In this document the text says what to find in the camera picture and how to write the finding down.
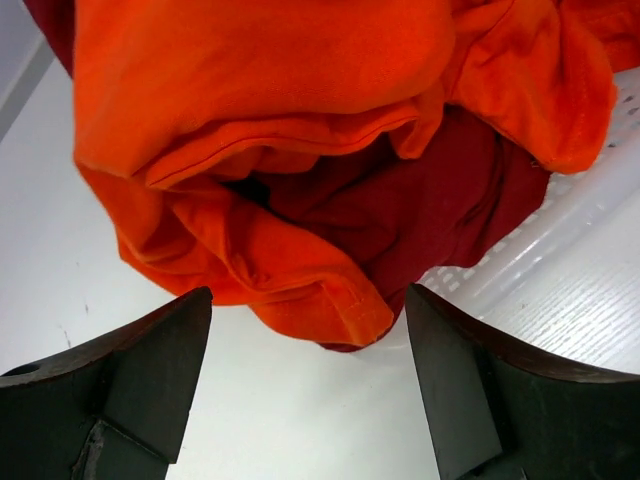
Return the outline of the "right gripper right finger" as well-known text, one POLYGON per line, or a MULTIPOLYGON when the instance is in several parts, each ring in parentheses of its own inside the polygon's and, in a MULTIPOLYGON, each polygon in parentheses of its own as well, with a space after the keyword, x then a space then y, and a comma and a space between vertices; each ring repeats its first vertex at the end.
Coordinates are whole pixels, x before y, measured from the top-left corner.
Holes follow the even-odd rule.
POLYGON ((635 479, 639 378, 561 357, 421 285, 409 339, 442 479, 635 479))

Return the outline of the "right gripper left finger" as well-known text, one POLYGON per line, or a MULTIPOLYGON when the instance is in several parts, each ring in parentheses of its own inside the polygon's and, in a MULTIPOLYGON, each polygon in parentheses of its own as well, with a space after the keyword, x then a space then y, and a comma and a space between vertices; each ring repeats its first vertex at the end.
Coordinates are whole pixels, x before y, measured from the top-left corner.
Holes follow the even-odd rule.
POLYGON ((196 288, 1 376, 4 479, 163 479, 176 463, 212 316, 196 288))

